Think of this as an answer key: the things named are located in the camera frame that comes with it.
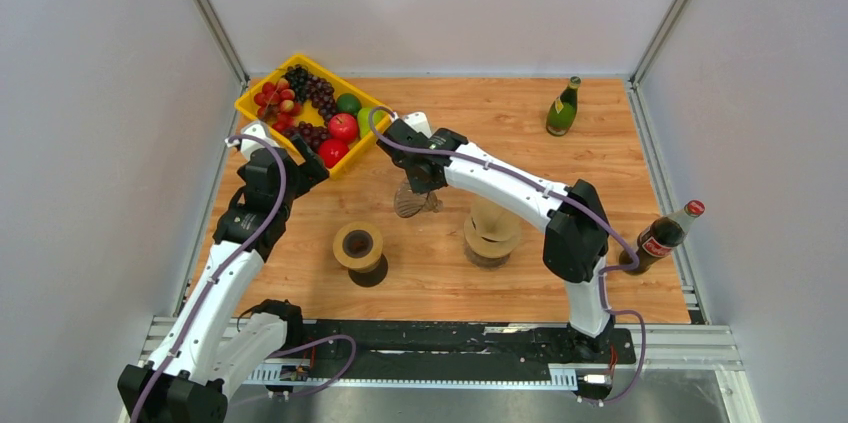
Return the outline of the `clear glass ribbed dripper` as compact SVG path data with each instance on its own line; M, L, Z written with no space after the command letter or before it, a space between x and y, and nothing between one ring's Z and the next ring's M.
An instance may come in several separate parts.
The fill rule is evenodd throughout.
M434 192L416 193L410 183L403 180L395 192L393 206L400 218L412 218L422 213L438 213L443 203Z

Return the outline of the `brown paper filter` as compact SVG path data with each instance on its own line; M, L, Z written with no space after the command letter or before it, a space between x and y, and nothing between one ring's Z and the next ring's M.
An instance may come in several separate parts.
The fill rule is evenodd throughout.
M521 236L518 216L489 199L475 197L469 216L472 234L484 241L506 243Z

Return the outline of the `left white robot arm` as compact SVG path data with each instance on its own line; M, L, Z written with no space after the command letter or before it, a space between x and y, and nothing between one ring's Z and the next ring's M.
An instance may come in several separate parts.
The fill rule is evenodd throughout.
M296 198L326 180L321 158L301 137L296 163L271 137L227 138L245 156L243 186L219 219L201 278L159 346L128 365L118 390L132 422L221 422L250 374L275 351L297 355L306 331L282 312L258 312L231 339L230 318L282 237Z

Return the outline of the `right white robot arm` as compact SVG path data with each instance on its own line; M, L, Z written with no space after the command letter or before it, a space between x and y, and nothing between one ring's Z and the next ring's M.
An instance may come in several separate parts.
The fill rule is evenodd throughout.
M535 176L446 128L426 135L396 119L376 136L379 147L404 170L414 192L464 190L539 230L543 264L565 284L573 351L592 361L609 350L612 317L604 307L600 270L611 228L591 184L579 180L567 185Z

